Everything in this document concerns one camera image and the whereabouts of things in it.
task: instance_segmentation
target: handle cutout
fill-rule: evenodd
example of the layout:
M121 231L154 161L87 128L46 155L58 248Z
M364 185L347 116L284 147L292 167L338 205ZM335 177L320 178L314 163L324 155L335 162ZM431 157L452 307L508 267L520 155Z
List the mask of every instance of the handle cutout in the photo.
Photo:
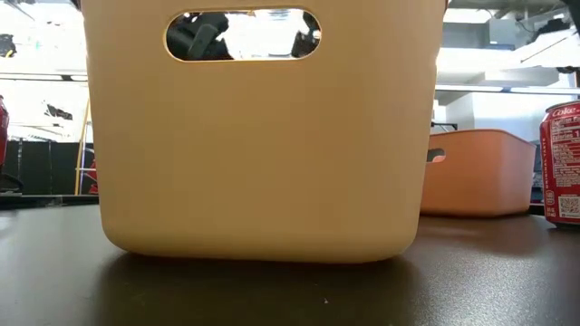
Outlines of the handle cutout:
M444 149L429 149L427 151L427 163L440 163L445 160Z
M322 37L316 18L295 8L183 13L169 24L166 44L179 60L305 58Z

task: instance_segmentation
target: white wall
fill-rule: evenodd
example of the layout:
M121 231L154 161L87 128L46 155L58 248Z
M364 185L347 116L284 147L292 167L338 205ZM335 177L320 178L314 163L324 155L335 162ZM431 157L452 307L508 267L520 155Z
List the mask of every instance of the white wall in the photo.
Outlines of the white wall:
M439 105L439 101L433 101L433 115L431 120L439 123L447 123L447 108ZM445 132L441 127L431 128L431 135Z
M551 87L572 87L571 75L560 75ZM522 139L539 139L539 126L552 105L574 101L570 95L470 93L446 107L447 123L464 129L502 129Z
M16 138L37 136L53 141L79 141L89 99L86 84L1 80L0 93L10 113L8 135ZM47 103L71 113L72 120L44 115ZM49 127L54 123L61 127ZM92 134L89 136L87 141L92 141Z
M447 123L457 123L459 130L474 129L474 93L467 94L448 104L445 109Z
M570 87L567 75L552 87ZM528 141L539 140L539 126L552 105L573 101L570 95L474 93L476 129L502 129Z

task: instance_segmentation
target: beige storage bin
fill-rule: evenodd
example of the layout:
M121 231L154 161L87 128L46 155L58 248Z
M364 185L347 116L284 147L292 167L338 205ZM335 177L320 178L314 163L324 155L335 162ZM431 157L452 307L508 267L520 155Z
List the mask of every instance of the beige storage bin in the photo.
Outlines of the beige storage bin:
M475 129L431 135L429 149L444 150L445 158L427 163L422 214L492 217L529 209L535 145L503 130Z
M444 6L83 1L106 235L160 256L361 263L402 252L418 224ZM182 62L166 48L180 13L276 7L316 16L312 55Z

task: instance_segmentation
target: wall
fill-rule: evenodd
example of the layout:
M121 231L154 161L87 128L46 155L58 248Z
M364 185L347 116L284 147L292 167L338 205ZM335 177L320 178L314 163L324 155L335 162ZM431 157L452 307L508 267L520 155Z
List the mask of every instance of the wall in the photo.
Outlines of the wall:
M445 23L442 47L480 49L484 47L486 28L485 24Z
M89 99L86 83L0 80L0 93L10 113L9 136L79 141ZM47 116L47 104L71 113L72 120Z
M474 93L467 94L448 104L445 110L447 123L457 123L459 130L474 129Z
M568 75L551 87L570 87ZM570 95L474 93L476 129L502 129L528 141L539 140L539 125L552 105L574 101Z
M447 122L447 109L445 106L439 105L439 101L433 101L433 115L431 116L431 120L440 123ZM441 132L445 132L441 127L431 128L431 135L438 134Z

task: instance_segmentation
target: ceiling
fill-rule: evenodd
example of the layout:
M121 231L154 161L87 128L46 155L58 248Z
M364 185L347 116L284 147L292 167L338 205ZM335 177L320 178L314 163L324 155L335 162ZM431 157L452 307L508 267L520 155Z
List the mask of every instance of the ceiling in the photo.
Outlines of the ceiling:
M561 0L451 0L449 8L495 11L496 18L513 14L520 20L564 7Z

